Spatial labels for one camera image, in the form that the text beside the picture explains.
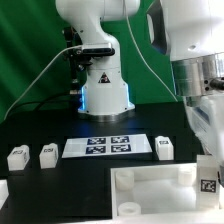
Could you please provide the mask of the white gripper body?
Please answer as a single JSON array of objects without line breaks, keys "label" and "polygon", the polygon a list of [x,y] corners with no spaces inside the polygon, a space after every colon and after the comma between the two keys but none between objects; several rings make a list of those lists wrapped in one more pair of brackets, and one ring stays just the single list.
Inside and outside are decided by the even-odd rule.
[{"label": "white gripper body", "polygon": [[185,105],[189,125],[206,150],[224,166],[224,95],[202,96],[199,103]]}]

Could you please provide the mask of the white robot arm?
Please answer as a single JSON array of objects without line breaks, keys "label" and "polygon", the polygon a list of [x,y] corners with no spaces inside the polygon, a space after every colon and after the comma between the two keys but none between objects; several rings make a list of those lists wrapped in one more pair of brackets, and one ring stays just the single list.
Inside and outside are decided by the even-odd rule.
[{"label": "white robot arm", "polygon": [[[135,14],[140,0],[56,0],[56,9],[81,38],[90,60],[79,112],[117,117],[134,108],[121,76],[120,44],[103,21]],[[175,93],[190,127],[224,166],[224,0],[154,0],[147,10],[150,42],[170,58]]]}]

